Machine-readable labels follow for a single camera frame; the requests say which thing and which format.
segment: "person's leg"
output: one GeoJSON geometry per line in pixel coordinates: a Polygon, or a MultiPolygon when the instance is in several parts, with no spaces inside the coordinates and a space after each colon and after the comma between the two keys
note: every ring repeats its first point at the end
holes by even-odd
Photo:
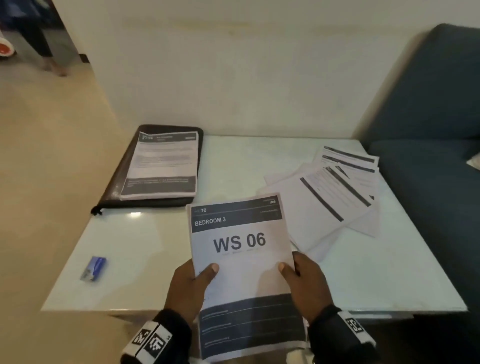
{"type": "Polygon", "coordinates": [[[27,43],[30,44],[40,56],[42,56],[46,69],[51,69],[58,76],[67,75],[67,71],[54,61],[50,46],[35,20],[27,17],[14,18],[13,23],[27,43]]]}

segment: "wall stain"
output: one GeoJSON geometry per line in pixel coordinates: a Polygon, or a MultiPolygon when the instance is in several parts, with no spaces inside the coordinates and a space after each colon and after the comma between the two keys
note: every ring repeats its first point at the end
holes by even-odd
{"type": "Polygon", "coordinates": [[[390,35],[411,36],[430,27],[400,27],[390,25],[295,25],[215,21],[189,18],[157,18],[127,16],[121,27],[131,30],[173,29],[187,32],[215,32],[230,36],[332,36],[332,35],[390,35]]]}

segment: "small blue object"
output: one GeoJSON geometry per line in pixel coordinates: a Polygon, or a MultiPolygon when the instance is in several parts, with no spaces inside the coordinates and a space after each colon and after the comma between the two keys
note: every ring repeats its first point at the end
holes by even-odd
{"type": "Polygon", "coordinates": [[[90,263],[88,263],[80,279],[87,282],[96,280],[106,261],[107,258],[93,256],[92,259],[90,259],[90,263]]]}

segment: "white table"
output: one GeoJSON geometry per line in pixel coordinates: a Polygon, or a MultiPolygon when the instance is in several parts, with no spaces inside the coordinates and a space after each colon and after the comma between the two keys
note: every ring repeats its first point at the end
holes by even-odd
{"type": "MultiPolygon", "coordinates": [[[[363,152],[356,140],[206,136],[196,202],[255,195],[263,176],[311,162],[324,144],[363,152]]],[[[380,182],[377,238],[344,228],[321,267],[334,302],[359,318],[466,311],[408,215],[380,182]]],[[[107,210],[92,217],[44,311],[152,315],[177,266],[191,258],[185,208],[107,210]],[[108,259],[97,282],[79,280],[93,255],[108,259]]]]}

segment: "person's left hand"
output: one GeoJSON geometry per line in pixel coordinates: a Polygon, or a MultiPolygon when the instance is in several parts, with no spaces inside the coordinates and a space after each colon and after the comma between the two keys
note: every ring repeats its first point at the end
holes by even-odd
{"type": "Polygon", "coordinates": [[[205,290],[218,270],[218,264],[212,263],[195,278],[191,259],[178,267],[170,282],[164,308],[177,312],[192,325],[204,304],[205,290]]]}

